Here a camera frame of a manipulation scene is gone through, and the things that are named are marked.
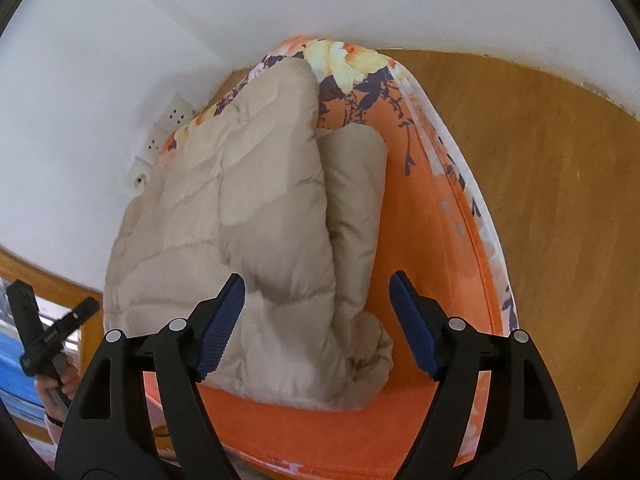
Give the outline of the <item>person's left hand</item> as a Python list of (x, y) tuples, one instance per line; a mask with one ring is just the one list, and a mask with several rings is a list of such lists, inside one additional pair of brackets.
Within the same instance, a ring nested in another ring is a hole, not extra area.
[(64, 422), (66, 411), (62, 410), (61, 405), (53, 399), (51, 392), (60, 388), (62, 393), (70, 400), (73, 400), (81, 382), (74, 360), (70, 356), (66, 356), (65, 361), (66, 369), (63, 373), (58, 374), (59, 380), (46, 375), (38, 375), (35, 380), (35, 388), (42, 401), (44, 411), (49, 418), (58, 422)]

